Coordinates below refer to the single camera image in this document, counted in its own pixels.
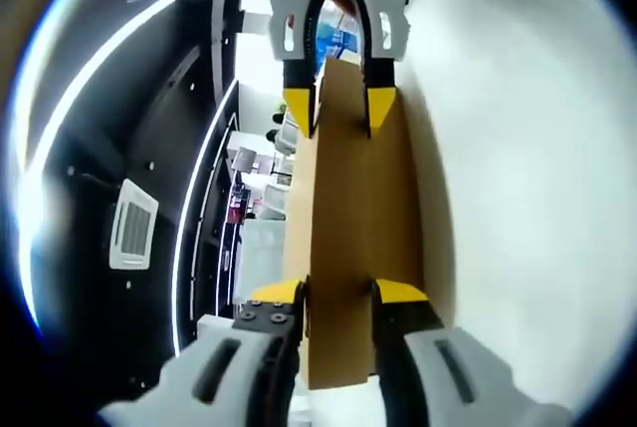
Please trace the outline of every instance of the bolt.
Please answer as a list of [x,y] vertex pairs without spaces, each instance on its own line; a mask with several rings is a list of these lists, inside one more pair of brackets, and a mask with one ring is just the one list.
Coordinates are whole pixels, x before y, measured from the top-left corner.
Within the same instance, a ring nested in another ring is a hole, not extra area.
[[288,320],[288,317],[286,315],[271,315],[270,320],[274,324],[283,324],[286,320]]

